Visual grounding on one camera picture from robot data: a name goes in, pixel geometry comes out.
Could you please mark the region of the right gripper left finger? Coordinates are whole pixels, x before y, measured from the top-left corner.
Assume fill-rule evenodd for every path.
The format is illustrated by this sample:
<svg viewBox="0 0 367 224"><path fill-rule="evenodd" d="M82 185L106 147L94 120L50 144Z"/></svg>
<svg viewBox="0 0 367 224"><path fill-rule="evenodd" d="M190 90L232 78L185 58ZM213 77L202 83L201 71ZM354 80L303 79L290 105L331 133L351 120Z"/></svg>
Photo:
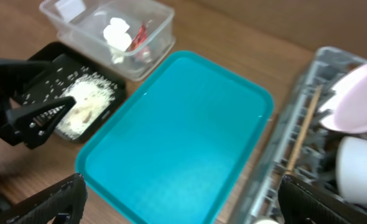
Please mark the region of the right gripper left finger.
<svg viewBox="0 0 367 224"><path fill-rule="evenodd" d="M87 198L84 177L76 173L0 213L0 224L79 224Z"/></svg>

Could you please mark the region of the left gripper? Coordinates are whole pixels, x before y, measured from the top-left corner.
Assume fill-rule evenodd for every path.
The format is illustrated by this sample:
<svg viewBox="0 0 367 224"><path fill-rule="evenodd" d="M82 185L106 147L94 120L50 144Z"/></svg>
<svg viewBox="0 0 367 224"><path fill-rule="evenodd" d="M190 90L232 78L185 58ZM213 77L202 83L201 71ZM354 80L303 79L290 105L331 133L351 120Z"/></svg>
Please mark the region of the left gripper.
<svg viewBox="0 0 367 224"><path fill-rule="evenodd" d="M12 109L10 98L22 95L54 66L46 60L0 58L0 139L29 149L43 145L76 101L72 96Z"/></svg>

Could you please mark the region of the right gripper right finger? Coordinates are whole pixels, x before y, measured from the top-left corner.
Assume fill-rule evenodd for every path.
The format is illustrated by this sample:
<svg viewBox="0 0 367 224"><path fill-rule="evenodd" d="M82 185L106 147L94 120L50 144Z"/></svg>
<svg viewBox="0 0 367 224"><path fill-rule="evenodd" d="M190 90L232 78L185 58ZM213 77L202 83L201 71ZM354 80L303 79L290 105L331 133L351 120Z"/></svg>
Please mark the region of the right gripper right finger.
<svg viewBox="0 0 367 224"><path fill-rule="evenodd" d="M367 224L367 214L294 177L284 175L278 202L285 224Z"/></svg>

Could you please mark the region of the grey-white bowl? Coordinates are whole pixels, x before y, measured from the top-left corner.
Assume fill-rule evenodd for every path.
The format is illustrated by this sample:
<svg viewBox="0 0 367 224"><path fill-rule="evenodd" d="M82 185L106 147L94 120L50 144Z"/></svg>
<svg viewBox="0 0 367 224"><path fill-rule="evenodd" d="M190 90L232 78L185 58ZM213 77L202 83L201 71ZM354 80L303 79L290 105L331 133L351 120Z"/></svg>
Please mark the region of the grey-white bowl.
<svg viewBox="0 0 367 224"><path fill-rule="evenodd" d="M340 196L367 205L367 140L347 136L339 144L336 177Z"/></svg>

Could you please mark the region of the wooden chopstick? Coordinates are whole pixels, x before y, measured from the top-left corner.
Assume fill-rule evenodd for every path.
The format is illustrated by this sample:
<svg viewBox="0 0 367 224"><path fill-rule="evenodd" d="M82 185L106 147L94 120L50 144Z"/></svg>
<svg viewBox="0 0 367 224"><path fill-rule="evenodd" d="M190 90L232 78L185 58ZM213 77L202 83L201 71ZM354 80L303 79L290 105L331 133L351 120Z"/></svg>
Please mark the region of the wooden chopstick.
<svg viewBox="0 0 367 224"><path fill-rule="evenodd" d="M300 129L298 138L294 144L294 147L291 152L290 158L288 160L287 168L284 174L291 175L294 173L295 164L297 162L297 159L299 158L302 145L304 143L305 137L307 136L307 131L309 129L312 118L314 116L315 109L317 108L317 103L318 103L321 93L322 93L322 85L319 85L318 87L316 87L315 93L310 101L309 107L307 109L307 114L302 123L302 127Z"/></svg>

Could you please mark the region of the white napkin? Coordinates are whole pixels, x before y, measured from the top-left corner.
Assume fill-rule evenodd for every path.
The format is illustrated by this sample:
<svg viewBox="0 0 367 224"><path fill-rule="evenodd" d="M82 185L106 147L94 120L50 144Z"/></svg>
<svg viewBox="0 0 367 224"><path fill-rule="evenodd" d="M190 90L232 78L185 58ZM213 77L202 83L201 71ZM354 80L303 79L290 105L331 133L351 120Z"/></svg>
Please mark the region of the white napkin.
<svg viewBox="0 0 367 224"><path fill-rule="evenodd" d="M112 17L109 25L103 30L103 37L109 45L113 63L124 62L124 53L132 43L132 38L128 34L129 28L130 25L124 19Z"/></svg>

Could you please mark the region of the large white plate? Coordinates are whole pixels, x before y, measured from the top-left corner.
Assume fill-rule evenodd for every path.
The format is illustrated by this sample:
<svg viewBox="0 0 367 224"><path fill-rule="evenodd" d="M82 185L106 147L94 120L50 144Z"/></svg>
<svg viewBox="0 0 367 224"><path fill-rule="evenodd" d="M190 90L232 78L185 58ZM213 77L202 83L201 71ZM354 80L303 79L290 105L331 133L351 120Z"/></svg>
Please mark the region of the large white plate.
<svg viewBox="0 0 367 224"><path fill-rule="evenodd" d="M332 131L367 133L367 62L339 79L331 90L335 94L318 109L330 112L320 124Z"/></svg>

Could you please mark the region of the red snack wrapper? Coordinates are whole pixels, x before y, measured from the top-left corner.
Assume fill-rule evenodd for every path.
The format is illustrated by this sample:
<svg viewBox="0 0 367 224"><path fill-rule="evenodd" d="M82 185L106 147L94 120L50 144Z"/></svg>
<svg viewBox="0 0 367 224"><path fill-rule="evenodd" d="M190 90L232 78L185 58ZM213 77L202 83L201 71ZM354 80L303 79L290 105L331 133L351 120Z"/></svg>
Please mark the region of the red snack wrapper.
<svg viewBox="0 0 367 224"><path fill-rule="evenodd" d="M132 52L140 47L147 40L147 24L143 21L137 35L132 40L128 50ZM148 46L144 46L135 56L135 61L149 63L152 60L151 50Z"/></svg>

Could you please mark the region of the white paper cup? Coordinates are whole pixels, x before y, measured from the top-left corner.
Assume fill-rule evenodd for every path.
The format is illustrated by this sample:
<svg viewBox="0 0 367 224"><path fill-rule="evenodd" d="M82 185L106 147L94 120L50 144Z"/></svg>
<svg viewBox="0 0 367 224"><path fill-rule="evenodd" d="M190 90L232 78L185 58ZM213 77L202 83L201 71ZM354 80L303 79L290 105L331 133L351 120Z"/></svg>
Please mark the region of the white paper cup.
<svg viewBox="0 0 367 224"><path fill-rule="evenodd" d="M279 222L271 219L271 218L258 218L253 224L279 224Z"/></svg>

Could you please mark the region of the grey dishwasher rack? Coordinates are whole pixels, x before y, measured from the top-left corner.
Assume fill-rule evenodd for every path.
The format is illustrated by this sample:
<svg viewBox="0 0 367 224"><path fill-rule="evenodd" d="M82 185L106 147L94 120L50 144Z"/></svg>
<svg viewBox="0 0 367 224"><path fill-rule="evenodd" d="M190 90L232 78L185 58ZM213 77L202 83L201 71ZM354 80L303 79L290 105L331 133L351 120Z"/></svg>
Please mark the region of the grey dishwasher rack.
<svg viewBox="0 0 367 224"><path fill-rule="evenodd" d="M350 203L340 196L336 177L336 158L341 140L347 136L367 140L367 133L350 134L324 128L320 120L330 112L318 110L335 94L331 90L333 85L366 62L367 59L336 47L317 50L281 111L264 153L249 178L248 187L229 219L230 223L253 223L258 218L271 218L284 223L278 202L278 189L282 177L290 175L284 172L310 101L319 85L322 85L322 93L291 175L367 214L367 205Z"/></svg>

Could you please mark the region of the pile of cooked rice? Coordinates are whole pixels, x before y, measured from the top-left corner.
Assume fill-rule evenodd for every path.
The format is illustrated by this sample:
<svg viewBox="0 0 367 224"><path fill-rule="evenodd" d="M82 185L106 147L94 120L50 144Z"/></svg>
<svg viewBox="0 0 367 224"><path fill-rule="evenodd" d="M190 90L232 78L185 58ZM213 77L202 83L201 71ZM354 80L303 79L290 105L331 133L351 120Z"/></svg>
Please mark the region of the pile of cooked rice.
<svg viewBox="0 0 367 224"><path fill-rule="evenodd" d="M22 95L24 105L46 102L66 96L76 103L58 123L56 130L69 140L80 137L95 119L116 99L118 84L89 67L69 69L57 66L49 78L42 78L40 86Z"/></svg>

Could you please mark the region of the black plastic tray bin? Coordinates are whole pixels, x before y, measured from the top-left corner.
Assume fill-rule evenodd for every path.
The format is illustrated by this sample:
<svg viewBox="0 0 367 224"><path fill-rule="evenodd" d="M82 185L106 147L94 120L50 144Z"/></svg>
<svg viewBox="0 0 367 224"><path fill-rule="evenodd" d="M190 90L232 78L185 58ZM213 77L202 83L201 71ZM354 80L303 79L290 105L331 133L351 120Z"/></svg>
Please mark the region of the black plastic tray bin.
<svg viewBox="0 0 367 224"><path fill-rule="evenodd" d="M127 98L126 82L116 76L110 69L91 60L76 50L61 42L52 42L34 54L31 60L45 60L52 64L47 72L41 72L34 78L34 84L17 96L14 100L20 105L24 103L26 94L34 102L42 96L49 94L50 97L59 97L63 91L71 86L74 81L85 74L94 73L96 77L103 78L111 83L111 103L98 115L93 123L77 137L69 137L61 131L56 131L62 138L75 143L84 143L89 140L98 128L113 114L113 112Z"/></svg>

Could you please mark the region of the teal plastic serving tray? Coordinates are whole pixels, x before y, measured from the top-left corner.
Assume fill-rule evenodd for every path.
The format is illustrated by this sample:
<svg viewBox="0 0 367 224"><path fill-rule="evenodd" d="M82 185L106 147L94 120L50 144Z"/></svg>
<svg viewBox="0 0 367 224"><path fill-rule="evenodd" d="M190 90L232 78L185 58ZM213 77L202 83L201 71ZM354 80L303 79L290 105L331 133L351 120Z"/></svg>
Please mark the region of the teal plastic serving tray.
<svg viewBox="0 0 367 224"><path fill-rule="evenodd" d="M85 144L75 168L133 223L213 223L273 110L264 88L178 51Z"/></svg>

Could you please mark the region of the clear plastic storage bin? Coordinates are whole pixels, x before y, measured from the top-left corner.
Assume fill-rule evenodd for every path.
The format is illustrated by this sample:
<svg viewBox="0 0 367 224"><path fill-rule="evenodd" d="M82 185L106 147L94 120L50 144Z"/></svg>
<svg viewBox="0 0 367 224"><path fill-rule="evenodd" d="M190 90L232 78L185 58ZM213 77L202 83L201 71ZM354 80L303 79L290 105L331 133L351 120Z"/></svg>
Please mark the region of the clear plastic storage bin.
<svg viewBox="0 0 367 224"><path fill-rule="evenodd" d="M175 44L172 33L175 11L157 1L44 0L39 9L56 28L60 41L135 82L148 76ZM142 22L147 24L147 40L132 52L127 49L123 63L111 61L109 45L103 37L112 17L122 18L130 25L128 34L132 40ZM134 56L145 45L151 50L151 62L135 61Z"/></svg>

